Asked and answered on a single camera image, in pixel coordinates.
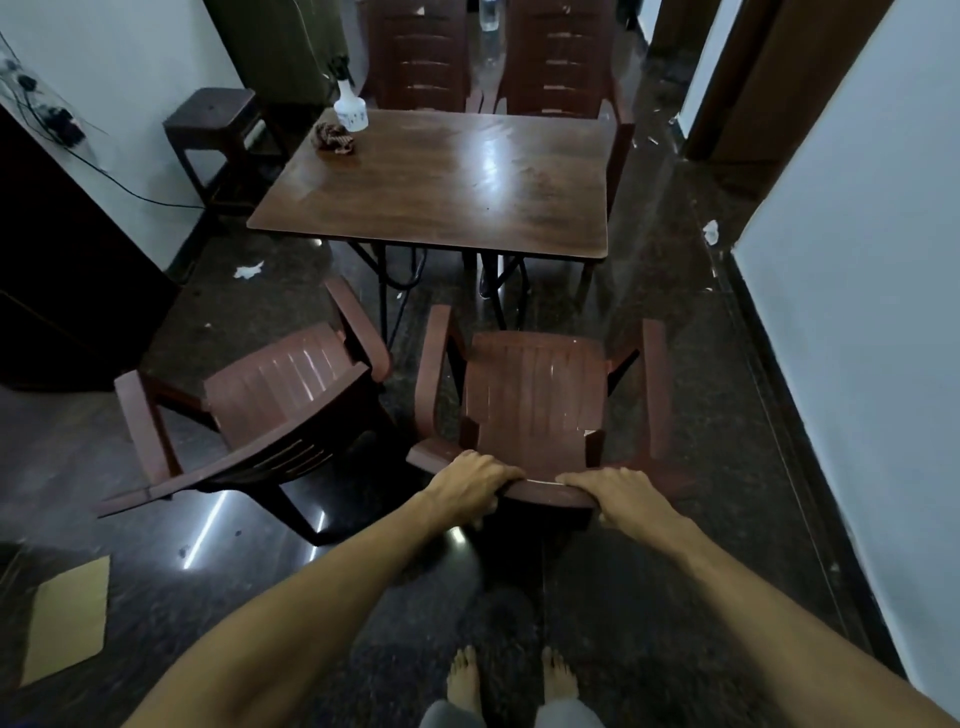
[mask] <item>gray pants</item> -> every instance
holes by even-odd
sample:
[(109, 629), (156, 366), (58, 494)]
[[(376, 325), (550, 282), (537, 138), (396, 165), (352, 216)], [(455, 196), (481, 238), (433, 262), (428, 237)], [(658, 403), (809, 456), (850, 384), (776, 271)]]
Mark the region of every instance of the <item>gray pants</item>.
[[(438, 700), (423, 715), (420, 728), (483, 728), (483, 721), (469, 711)], [(579, 700), (567, 698), (541, 706), (534, 728), (603, 728), (603, 723)]]

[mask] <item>dark marble floor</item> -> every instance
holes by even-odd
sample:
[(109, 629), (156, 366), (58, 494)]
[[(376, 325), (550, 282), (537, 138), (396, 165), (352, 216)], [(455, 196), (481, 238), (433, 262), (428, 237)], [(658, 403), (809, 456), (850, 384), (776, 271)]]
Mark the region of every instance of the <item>dark marble floor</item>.
[[(863, 645), (809, 495), (780, 456), (756, 356), (702, 242), (700, 229), (712, 218), (732, 242), (753, 204), (677, 159), (666, 129), (676, 89), (657, 80), (656, 67), (641, 69), (631, 49), (622, 60), (639, 82), (636, 146), (610, 222), (610, 258), (585, 296), (578, 296), (578, 266), (531, 262), (525, 326), (615, 345), (642, 317), (664, 319), (675, 457), (701, 485), (683, 509), (722, 547)], [(395, 255), (401, 270), (406, 257)], [(238, 265), (260, 260), (261, 275), (233, 277)], [(205, 376), (235, 358), (326, 317), (319, 281), (330, 273), (346, 276), (375, 312), (373, 273), (344, 244), (271, 239), (242, 227), (212, 239), (145, 368), (199, 391)], [(516, 311), (517, 285), (507, 286), (508, 312)], [(402, 423), (430, 305), (452, 303), (468, 334), (495, 327), (475, 291), (459, 255), (430, 254), (383, 398)], [(629, 454), (642, 408), (628, 376), (609, 407), (611, 459)], [(442, 414), (452, 427), (454, 413)], [(186, 467), (224, 450), (215, 435), (176, 416), (169, 426)], [(205, 630), (324, 552), (239, 494), (184, 493), (93, 520), (92, 503), (143, 482), (112, 395), (0, 391), (0, 431), (0, 720), (119, 725)], [(375, 518), (422, 478), (381, 462), (374, 449), (374, 441), (361, 441), (344, 460), (293, 483), (292, 497), (325, 524)], [(103, 554), (112, 558), (104, 651), (17, 690), (36, 585)], [(576, 669), (584, 700), (608, 726), (781, 724), (723, 626), (670, 564), (611, 532), (571, 531), (517, 505), (501, 508), (465, 543), (438, 541), (410, 566), (300, 724), (416, 725), (466, 643), (480, 654), (490, 726), (532, 724), (542, 690), (538, 656), (548, 643)]]

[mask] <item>hand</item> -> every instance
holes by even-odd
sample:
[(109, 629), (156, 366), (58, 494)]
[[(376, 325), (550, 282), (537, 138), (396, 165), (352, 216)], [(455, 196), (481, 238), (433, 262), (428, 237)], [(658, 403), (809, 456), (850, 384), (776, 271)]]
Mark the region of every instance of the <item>hand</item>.
[(602, 522), (660, 551), (675, 552), (691, 526), (696, 527), (677, 513), (640, 471), (604, 468), (564, 473), (557, 476), (557, 482), (590, 493), (600, 503)]
[(497, 490), (524, 477), (520, 468), (469, 449), (434, 475), (421, 495), (429, 504), (434, 527), (441, 532), (492, 513)]

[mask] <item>table top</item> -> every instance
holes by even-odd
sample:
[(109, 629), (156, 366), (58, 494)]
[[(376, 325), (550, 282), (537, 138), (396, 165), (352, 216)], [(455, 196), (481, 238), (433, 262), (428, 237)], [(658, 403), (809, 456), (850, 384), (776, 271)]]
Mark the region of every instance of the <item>table top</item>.
[[(599, 121), (370, 109), (352, 155), (304, 139), (254, 230), (600, 260), (607, 156)], [(321, 120), (332, 120), (332, 109)]]

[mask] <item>forearm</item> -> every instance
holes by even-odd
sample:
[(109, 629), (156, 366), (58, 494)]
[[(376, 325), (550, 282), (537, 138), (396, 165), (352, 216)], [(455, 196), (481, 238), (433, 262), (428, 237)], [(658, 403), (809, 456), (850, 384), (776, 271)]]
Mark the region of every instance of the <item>forearm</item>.
[(435, 531), (429, 504), (415, 496), (251, 600), (183, 654), (130, 726), (173, 713), (184, 726), (286, 724)]
[(736, 561), (692, 522), (672, 555), (756, 662), (792, 725), (957, 725), (931, 700)]

